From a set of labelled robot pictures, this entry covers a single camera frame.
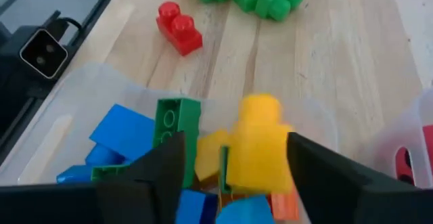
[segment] white container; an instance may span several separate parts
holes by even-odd
[[[55,183],[68,167],[85,163],[95,145],[89,136],[114,104],[154,118],[158,99],[179,96],[134,85],[108,65],[88,64],[75,70],[47,98],[36,122],[30,123],[0,166],[0,185]],[[282,104],[285,120],[299,133],[338,150],[335,123],[317,103]],[[201,135],[229,129],[237,117],[236,102],[204,99],[201,107]]]
[[[415,186],[433,187],[430,159],[423,133],[423,127],[428,125],[433,125],[433,89],[424,91],[396,122],[373,138],[361,162],[397,178],[396,154],[399,149],[406,148]]]

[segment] wooden table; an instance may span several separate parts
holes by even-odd
[[[107,63],[140,85],[195,97],[314,97],[336,118],[340,152],[354,159],[430,86],[433,0],[304,0],[282,23],[232,1],[172,0],[203,34],[203,48],[184,58],[157,29],[164,1],[112,0],[69,71]]]

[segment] wooden surface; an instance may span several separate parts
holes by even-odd
[[[103,62],[195,97],[313,97],[336,118],[340,152],[355,159],[432,80],[432,0],[304,0],[282,23],[231,1],[172,0],[203,34],[203,48],[185,58],[156,27],[164,1],[112,0],[69,70]]]

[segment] red block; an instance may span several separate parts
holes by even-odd
[[[158,12],[156,23],[160,32],[181,55],[187,55],[203,46],[202,34],[194,27],[194,19],[181,14],[177,3],[167,1],[159,7]]]

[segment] clear plastic container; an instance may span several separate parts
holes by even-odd
[[[179,96],[134,85],[108,65],[88,64],[75,70],[47,98],[0,166],[0,185],[55,183],[69,166],[85,163],[95,145],[89,136],[114,104],[154,118],[158,99]],[[335,123],[319,104],[282,103],[285,120],[299,133],[338,151]],[[236,117],[237,102],[204,99],[200,134],[229,129]]]
[[[413,182],[420,188],[433,187],[423,127],[433,125],[433,89],[424,91],[396,122],[379,132],[369,143],[361,162],[391,177],[397,177],[397,152],[406,148]]]

